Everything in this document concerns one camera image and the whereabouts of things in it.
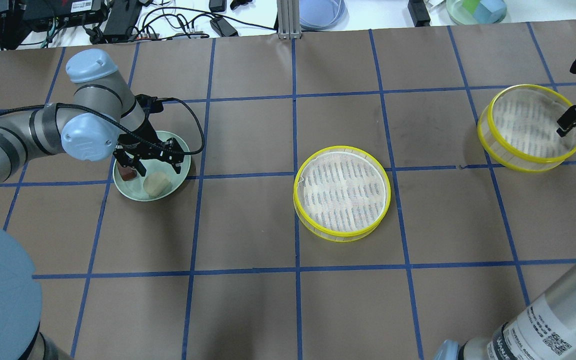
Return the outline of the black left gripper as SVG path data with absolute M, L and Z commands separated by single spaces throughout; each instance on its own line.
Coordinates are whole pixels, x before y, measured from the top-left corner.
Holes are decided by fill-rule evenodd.
M 184 167 L 185 156 L 190 156 L 189 150 L 183 150 L 180 141 L 169 137 L 161 140 L 150 121 L 151 114 L 163 112 L 163 103 L 173 98 L 158 98 L 139 94 L 135 96 L 135 104 L 144 112 L 144 120 L 132 133 L 121 134 L 118 137 L 118 146 L 115 148 L 115 160 L 122 167 L 130 167 L 137 171 L 141 177 L 147 174 L 146 167 L 141 160 L 158 160 L 170 164 L 174 173 L 180 174 Z

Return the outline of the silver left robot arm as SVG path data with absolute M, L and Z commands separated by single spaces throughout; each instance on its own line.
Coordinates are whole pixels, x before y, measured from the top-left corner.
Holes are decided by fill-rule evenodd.
M 185 149 L 173 136 L 160 139 L 150 121 L 169 99 L 135 95 L 110 55 L 89 48 L 73 55 L 66 73 L 77 87 L 73 103 L 26 105 L 0 112 L 0 184 L 28 162 L 66 153 L 80 161 L 114 157 L 120 167 L 147 174 L 144 161 L 172 166 L 205 148 Z

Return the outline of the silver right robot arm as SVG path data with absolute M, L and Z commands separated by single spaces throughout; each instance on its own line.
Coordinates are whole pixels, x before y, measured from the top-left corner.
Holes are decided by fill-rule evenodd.
M 576 59 L 569 69 L 576 75 Z M 483 111 L 477 136 L 499 164 L 544 173 L 576 153 L 576 105 L 553 89 L 503 89 Z M 436 360 L 576 360 L 576 264 L 493 334 L 445 340 Z

